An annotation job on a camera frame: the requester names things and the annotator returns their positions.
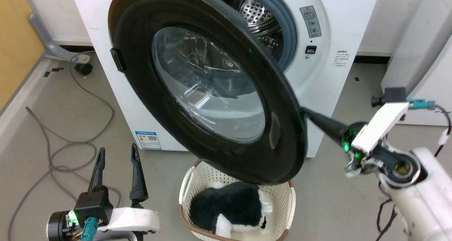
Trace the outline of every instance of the black and white plush toy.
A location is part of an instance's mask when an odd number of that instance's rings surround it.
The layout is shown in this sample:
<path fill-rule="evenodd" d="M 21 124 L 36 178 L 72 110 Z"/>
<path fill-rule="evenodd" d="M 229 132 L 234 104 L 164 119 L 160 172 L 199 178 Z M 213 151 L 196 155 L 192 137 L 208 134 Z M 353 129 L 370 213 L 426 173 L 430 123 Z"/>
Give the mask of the black and white plush toy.
<path fill-rule="evenodd" d="M 265 228 L 262 202 L 263 192 L 257 185 L 212 182 L 192 199 L 190 218 L 199 228 L 231 238 L 231 231 Z"/>

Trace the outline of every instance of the white plastic basket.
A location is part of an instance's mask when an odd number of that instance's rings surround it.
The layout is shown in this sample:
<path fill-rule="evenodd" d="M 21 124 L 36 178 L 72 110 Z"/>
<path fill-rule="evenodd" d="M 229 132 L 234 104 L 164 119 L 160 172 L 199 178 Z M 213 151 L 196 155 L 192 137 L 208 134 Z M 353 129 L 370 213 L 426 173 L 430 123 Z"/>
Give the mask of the white plastic basket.
<path fill-rule="evenodd" d="M 273 206 L 273 212 L 264 213 L 267 220 L 266 228 L 246 233 L 231 233 L 231 238 L 217 236 L 200 229 L 190 220 L 191 200 L 213 181 L 220 181 L 227 185 L 239 180 L 198 160 L 185 174 L 180 188 L 179 217 L 197 238 L 205 241 L 282 241 L 286 238 L 295 213 L 296 200 L 292 181 L 281 185 L 260 186 L 265 194 L 264 201 L 272 203 Z"/>

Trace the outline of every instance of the black cable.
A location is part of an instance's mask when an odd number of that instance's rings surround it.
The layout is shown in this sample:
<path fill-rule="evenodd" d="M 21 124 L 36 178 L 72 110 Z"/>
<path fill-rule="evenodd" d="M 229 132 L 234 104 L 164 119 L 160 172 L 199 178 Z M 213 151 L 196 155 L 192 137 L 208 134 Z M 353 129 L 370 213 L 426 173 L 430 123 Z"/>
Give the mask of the black cable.
<path fill-rule="evenodd" d="M 384 203 L 385 202 L 383 202 L 383 203 L 381 203 L 381 205 L 380 205 L 380 210 L 379 210 L 379 212 L 378 212 L 378 218 L 379 218 L 379 216 L 381 215 L 381 211 L 383 210 L 383 206 L 384 206 Z M 392 225 L 392 222 L 394 221 L 394 219 L 397 217 L 397 213 L 396 213 L 396 210 L 394 209 L 394 207 L 392 208 L 392 212 L 391 212 L 391 218 L 389 218 L 389 221 L 388 221 L 388 223 L 386 224 L 386 226 L 382 229 L 382 230 L 380 230 L 380 225 L 379 224 L 377 224 L 377 227 L 378 227 L 378 231 L 380 232 L 380 234 L 378 235 L 378 237 L 375 239 L 375 241 L 379 241 L 380 239 L 381 239 L 381 237 L 389 230 L 389 227 L 391 227 L 391 225 Z"/>
<path fill-rule="evenodd" d="M 96 156 L 97 156 L 97 148 L 96 148 L 96 146 L 95 146 L 94 144 L 92 144 L 92 142 L 93 142 L 95 139 L 97 139 L 100 135 L 102 135 L 102 133 L 110 126 L 110 124 L 111 124 L 112 121 L 113 121 L 113 117 L 114 117 L 114 115 L 115 115 L 115 111 L 114 111 L 113 106 L 111 106 L 111 104 L 109 104 L 106 100 L 104 100 L 104 99 L 101 98 L 100 96 L 97 96 L 96 94 L 94 94 L 94 93 L 90 92 L 89 90 L 87 90 L 86 88 L 84 88 L 84 87 L 77 81 L 77 79 L 75 78 L 75 76 L 74 76 L 74 74 L 73 74 L 73 70 L 72 70 L 72 69 L 73 69 L 73 66 L 72 66 L 72 64 L 73 64 L 74 59 L 76 59 L 76 58 L 77 58 L 79 55 L 81 55 L 81 54 L 87 54 L 87 53 L 95 53 L 95 51 L 86 51 L 86 52 L 78 53 L 77 55 L 75 55 L 75 56 L 73 56 L 73 57 L 71 58 L 71 60 L 69 61 L 69 74 L 71 74 L 71 77 L 73 78 L 73 80 L 75 81 L 75 83 L 78 85 L 79 88 L 81 88 L 81 89 L 84 90 L 86 93 L 88 93 L 89 95 L 93 96 L 94 98 L 97 98 L 99 101 L 101 101 L 102 103 L 104 103 L 104 104 L 111 110 L 111 113 L 112 113 L 112 114 L 111 114 L 111 117 L 110 117 L 110 119 L 108 120 L 108 122 L 107 122 L 107 124 L 105 125 L 105 127 L 104 127 L 102 130 L 100 130 L 100 132 L 97 133 L 97 134 L 96 134 L 95 136 L 93 136 L 92 138 L 90 138 L 90 139 L 88 139 L 88 140 L 85 140 L 85 141 L 71 141 L 71 140 L 68 140 L 68 139 L 66 139 L 66 138 L 63 138 L 61 135 L 58 135 L 58 134 L 55 133 L 53 130 L 51 130 L 50 128 L 48 128 L 45 124 L 43 124 L 43 123 L 39 120 L 39 118 L 32 112 L 32 110 L 31 110 L 29 107 L 26 107 L 26 108 L 25 108 L 25 109 L 29 112 L 29 114 L 33 117 L 33 119 L 36 120 L 36 122 L 38 123 L 38 125 L 39 125 L 39 127 L 40 127 L 40 129 L 41 129 L 41 131 L 42 131 L 42 134 L 44 135 L 44 137 L 45 137 L 45 139 L 46 139 L 46 144 L 47 144 L 47 160 L 48 160 L 49 165 L 48 165 L 48 171 L 47 171 L 42 177 L 40 177 L 40 178 L 36 181 L 36 183 L 34 183 L 34 185 L 32 185 L 32 187 L 27 191 L 27 193 L 26 193 L 26 194 L 24 195 L 24 197 L 21 199 L 21 201 L 20 201 L 18 207 L 17 207 L 16 210 L 14 211 L 14 214 L 13 214 L 13 216 L 11 217 L 10 224 L 9 224 L 9 226 L 8 226 L 8 241 L 11 241 L 11 230 L 12 230 L 12 228 L 13 228 L 13 223 L 14 223 L 14 220 L 15 220 L 15 218 L 16 218 L 16 216 L 17 216 L 17 213 L 19 212 L 20 208 L 21 208 L 22 205 L 24 204 L 25 200 L 27 199 L 27 197 L 29 196 L 29 194 L 31 193 L 31 191 L 33 191 L 33 190 L 36 188 L 36 186 L 37 186 L 37 185 L 38 185 L 45 177 L 47 177 L 47 175 L 50 174 L 50 176 L 52 177 L 52 180 L 56 183 L 56 185 L 58 185 L 58 187 L 61 188 L 61 190 L 63 190 L 63 192 L 66 193 L 68 196 L 70 196 L 74 201 L 77 201 L 77 197 L 76 197 L 74 194 L 72 194 L 70 191 L 68 191 L 68 189 L 66 189 L 60 182 L 58 182 L 58 180 L 57 180 L 57 179 L 55 178 L 55 176 L 53 175 L 53 171 L 57 171 L 57 172 L 71 172 L 71 173 L 73 173 L 75 176 L 77 176 L 78 178 L 80 178 L 80 179 L 82 179 L 83 181 L 85 181 L 86 183 L 89 183 L 89 180 L 86 179 L 86 178 L 84 178 L 84 177 L 82 177 L 81 175 L 79 175 L 79 174 L 76 172 L 76 170 L 80 170 L 80 169 L 82 169 L 82 168 L 88 166 L 88 165 L 89 165 L 91 162 L 93 162 L 94 159 L 96 158 Z M 50 132 L 51 134 L 57 136 L 57 137 L 60 138 L 61 140 L 66 141 L 67 144 L 66 144 L 65 146 L 63 146 L 63 147 L 57 149 L 54 153 L 51 154 L 51 153 L 50 153 L 50 140 L 49 140 L 49 137 L 48 137 L 46 131 L 48 131 L 48 132 Z M 82 164 L 82 165 L 80 165 L 80 166 L 78 166 L 78 167 L 75 167 L 75 168 L 70 168 L 70 167 L 67 167 L 67 166 L 64 166 L 64 165 L 61 165 L 61 166 L 55 166 L 55 165 L 53 164 L 53 159 L 55 158 L 55 156 L 56 156 L 59 152 L 63 151 L 64 149 L 66 149 L 66 148 L 68 148 L 68 147 L 70 147 L 70 146 L 80 146 L 80 145 L 88 145 L 88 146 L 90 146 L 90 147 L 92 147 L 92 148 L 94 149 L 93 157 L 91 157 L 91 159 L 89 159 L 89 161 L 87 161 L 86 163 L 84 163 L 84 164 Z M 114 191 L 115 193 L 118 194 L 118 203 L 117 203 L 116 207 L 119 207 L 119 204 L 121 203 L 121 193 L 120 193 L 117 189 L 115 189 L 115 188 L 108 187 L 108 189 L 110 189 L 110 190 L 112 190 L 112 191 Z"/>
<path fill-rule="evenodd" d="M 388 194 L 383 190 L 383 188 L 381 187 L 381 181 L 378 181 L 378 188 L 380 189 L 381 193 L 383 193 L 384 195 L 386 195 L 386 196 L 389 197 L 389 195 L 388 195 Z M 392 202 L 392 199 L 391 199 L 391 198 L 386 199 L 385 201 L 383 201 L 383 202 L 380 204 L 380 208 L 379 208 L 379 210 L 378 210 L 378 215 L 376 216 L 376 228 L 378 229 L 378 232 L 379 232 L 380 234 L 378 235 L 378 237 L 376 238 L 375 241 L 379 241 L 379 240 L 381 239 L 381 237 L 389 230 L 389 227 L 391 227 L 392 222 L 394 221 L 394 219 L 397 217 L 397 213 L 396 213 L 394 207 L 392 207 L 391 217 L 389 218 L 388 223 L 386 223 L 386 225 L 384 226 L 383 229 L 380 227 L 381 212 L 383 211 L 383 207 L 384 207 L 386 204 L 390 203 L 390 202 Z"/>
<path fill-rule="evenodd" d="M 446 133 L 446 135 L 450 135 L 451 130 L 452 130 L 452 122 L 451 122 L 451 118 L 449 117 L 449 115 L 447 114 L 447 111 L 446 111 L 443 107 L 441 107 L 441 106 L 439 106 L 439 105 L 436 105 L 435 107 L 436 107 L 437 109 L 441 109 L 442 113 L 443 113 L 444 116 L 446 117 L 446 119 L 447 119 L 447 133 Z M 444 145 L 439 145 L 438 149 L 437 149 L 436 152 L 435 152 L 435 155 L 434 155 L 435 157 L 438 156 L 439 152 L 441 152 L 443 146 L 444 146 Z"/>

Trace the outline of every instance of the sticker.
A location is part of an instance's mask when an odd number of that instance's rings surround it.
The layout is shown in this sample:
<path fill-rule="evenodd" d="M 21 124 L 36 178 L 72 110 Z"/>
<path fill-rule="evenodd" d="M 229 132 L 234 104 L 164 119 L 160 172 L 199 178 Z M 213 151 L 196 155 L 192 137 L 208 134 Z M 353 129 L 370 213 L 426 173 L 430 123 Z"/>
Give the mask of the sticker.
<path fill-rule="evenodd" d="M 273 203 L 272 202 L 262 202 L 262 212 L 273 212 Z"/>
<path fill-rule="evenodd" d="M 162 149 L 157 133 L 135 131 L 135 134 L 143 149 Z"/>
<path fill-rule="evenodd" d="M 314 6 L 305 6 L 300 8 L 300 12 L 303 15 L 303 19 L 306 23 L 306 28 L 308 30 L 309 38 L 322 36 L 322 31 L 320 30 L 319 18 L 315 13 Z"/>
<path fill-rule="evenodd" d="M 350 59 L 348 51 L 337 51 L 334 57 L 333 66 L 343 67 L 347 65 L 347 61 Z"/>

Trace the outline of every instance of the gray floor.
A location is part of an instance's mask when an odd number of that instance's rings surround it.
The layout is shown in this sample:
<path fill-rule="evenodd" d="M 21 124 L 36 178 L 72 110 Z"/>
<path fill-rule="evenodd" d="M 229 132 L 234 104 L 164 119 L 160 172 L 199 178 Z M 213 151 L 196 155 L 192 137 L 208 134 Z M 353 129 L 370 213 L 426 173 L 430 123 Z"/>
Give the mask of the gray floor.
<path fill-rule="evenodd" d="M 122 206 L 129 206 L 131 187 L 130 145 L 134 142 L 127 123 L 119 109 L 105 75 L 95 59 L 95 69 L 81 83 L 106 98 L 116 110 L 111 127 L 94 141 L 98 147 L 107 151 L 107 164 L 104 182 L 118 188 L 123 194 Z M 345 123 L 369 120 L 374 113 L 369 100 L 372 94 L 380 93 L 379 83 L 384 75 L 383 65 L 356 64 L 352 67 L 349 79 L 342 91 L 334 117 Z M 106 123 L 109 111 L 96 99 L 89 97 L 76 87 L 67 70 L 49 78 L 51 83 L 39 97 L 33 111 L 48 127 L 65 138 L 84 140 L 99 131 Z M 436 141 L 443 127 L 397 126 L 389 136 L 389 141 L 401 149 L 427 146 L 435 150 Z M 8 221 L 24 193 L 47 171 L 46 144 L 36 122 L 27 117 L 13 135 L 13 142 L 0 156 L 0 187 L 2 203 L 0 212 L 0 233 L 6 240 Z M 63 141 L 50 136 L 52 152 Z M 452 172 L 450 144 L 441 154 L 440 161 Z M 92 149 L 76 146 L 58 155 L 56 163 L 70 167 L 87 161 Z M 177 212 L 179 186 L 187 169 L 196 158 L 191 153 L 169 151 L 141 151 L 143 167 L 150 198 L 144 207 L 159 212 L 162 229 L 147 240 L 197 240 L 180 222 Z M 375 240 L 377 237 L 376 214 L 379 203 L 384 199 L 376 187 L 374 176 L 347 179 L 343 169 L 346 165 L 341 150 L 324 138 L 314 159 L 307 159 L 301 172 L 294 178 L 297 192 L 295 219 L 287 240 L 326 241 Z M 79 173 L 89 178 L 92 168 L 87 167 Z M 74 194 L 86 190 L 87 185 L 74 178 L 72 174 L 56 173 L 55 176 Z M 116 194 L 111 193 L 113 204 Z M 19 211 L 13 226 L 13 240 L 44 241 L 45 225 L 52 212 L 68 210 L 74 201 L 64 194 L 49 178 L 37 186 Z M 387 208 L 384 222 L 389 215 Z M 404 240 L 402 224 L 395 221 L 382 240 Z"/>

